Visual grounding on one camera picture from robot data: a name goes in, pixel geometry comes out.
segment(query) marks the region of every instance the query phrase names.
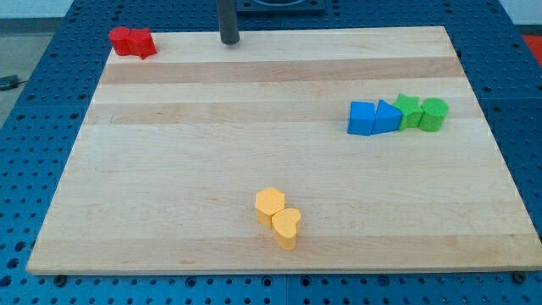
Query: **green cylinder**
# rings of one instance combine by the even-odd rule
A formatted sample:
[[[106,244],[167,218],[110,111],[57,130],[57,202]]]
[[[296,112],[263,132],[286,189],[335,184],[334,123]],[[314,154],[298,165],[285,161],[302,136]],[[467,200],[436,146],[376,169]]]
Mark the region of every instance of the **green cylinder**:
[[[448,114],[448,104],[440,98],[430,97],[423,101],[422,109],[419,129],[427,132],[439,131]]]

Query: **toy block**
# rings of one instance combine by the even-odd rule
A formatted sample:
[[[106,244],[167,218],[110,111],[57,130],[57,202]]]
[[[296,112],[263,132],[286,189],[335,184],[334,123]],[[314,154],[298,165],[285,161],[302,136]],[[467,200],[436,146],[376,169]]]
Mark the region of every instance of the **toy block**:
[[[350,104],[350,118],[347,133],[370,136],[374,124],[374,104],[353,101]]]
[[[430,97],[423,101],[422,109],[419,129],[427,132],[439,131],[448,114],[448,104],[440,98]]]
[[[385,132],[397,131],[403,114],[401,111],[384,100],[379,101],[374,115],[373,135]]]
[[[126,38],[126,41],[128,42],[130,53],[139,56],[141,59],[157,53],[149,28],[133,29]]]
[[[292,250],[296,247],[301,213],[297,208],[287,208],[273,216],[274,239],[280,247]]]
[[[112,29],[109,32],[109,41],[113,46],[113,50],[119,56],[130,55],[130,49],[128,48],[128,42],[126,38],[130,35],[130,29],[125,26],[119,26]]]
[[[423,109],[420,107],[418,101],[419,97],[409,97],[399,93],[399,97],[393,103],[393,106],[403,114],[399,128],[397,129],[398,131],[418,127],[423,114]]]
[[[285,194],[274,187],[259,191],[255,207],[257,221],[271,229],[273,215],[285,209]]]

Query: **wooden table surface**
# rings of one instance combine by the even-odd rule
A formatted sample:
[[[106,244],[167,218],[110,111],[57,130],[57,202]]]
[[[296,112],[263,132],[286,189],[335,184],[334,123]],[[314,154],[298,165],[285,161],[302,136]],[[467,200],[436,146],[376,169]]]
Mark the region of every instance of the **wooden table surface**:
[[[153,34],[112,53],[36,275],[530,270],[542,245],[442,27]],[[351,136],[351,100],[441,97],[437,133]],[[276,187],[293,251],[256,221]]]

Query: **yellow block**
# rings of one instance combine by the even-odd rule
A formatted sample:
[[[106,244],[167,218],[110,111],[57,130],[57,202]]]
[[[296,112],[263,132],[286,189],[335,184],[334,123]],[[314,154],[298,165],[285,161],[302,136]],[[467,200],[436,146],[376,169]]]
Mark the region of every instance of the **yellow block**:
[[[257,221],[271,229],[271,218],[285,209],[285,194],[274,187],[269,187],[256,194]]]
[[[273,216],[274,239],[285,250],[296,247],[297,233],[301,222],[301,212],[297,208],[287,208]]]

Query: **green block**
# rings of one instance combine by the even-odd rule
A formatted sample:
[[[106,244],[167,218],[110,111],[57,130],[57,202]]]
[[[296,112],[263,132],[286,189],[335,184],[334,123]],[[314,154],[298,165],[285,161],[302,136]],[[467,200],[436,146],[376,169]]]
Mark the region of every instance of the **green block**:
[[[423,109],[418,104],[419,97],[409,97],[399,93],[399,97],[393,106],[401,111],[403,118],[399,123],[398,131],[403,131],[406,128],[416,128],[422,118]]]
[[[439,131],[448,114],[448,104],[440,98],[430,97],[422,103],[423,115],[419,128],[427,132]]]

